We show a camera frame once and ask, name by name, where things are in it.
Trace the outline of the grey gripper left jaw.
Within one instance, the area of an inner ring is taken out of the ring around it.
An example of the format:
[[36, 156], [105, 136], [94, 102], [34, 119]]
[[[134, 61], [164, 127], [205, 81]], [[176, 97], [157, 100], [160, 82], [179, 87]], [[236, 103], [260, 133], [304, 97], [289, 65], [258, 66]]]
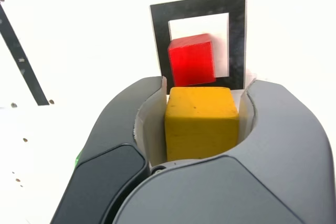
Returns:
[[161, 129], [166, 78], [125, 88], [99, 115], [80, 153], [52, 223], [112, 223], [123, 201], [150, 175], [149, 153], [136, 143], [150, 115]]

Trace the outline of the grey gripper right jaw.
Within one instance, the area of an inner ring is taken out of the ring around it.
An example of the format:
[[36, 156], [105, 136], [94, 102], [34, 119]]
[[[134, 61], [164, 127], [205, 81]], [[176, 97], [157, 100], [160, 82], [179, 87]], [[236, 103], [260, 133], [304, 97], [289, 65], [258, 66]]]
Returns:
[[240, 99], [244, 140], [142, 182], [114, 223], [329, 223], [330, 143], [283, 86], [255, 80]]

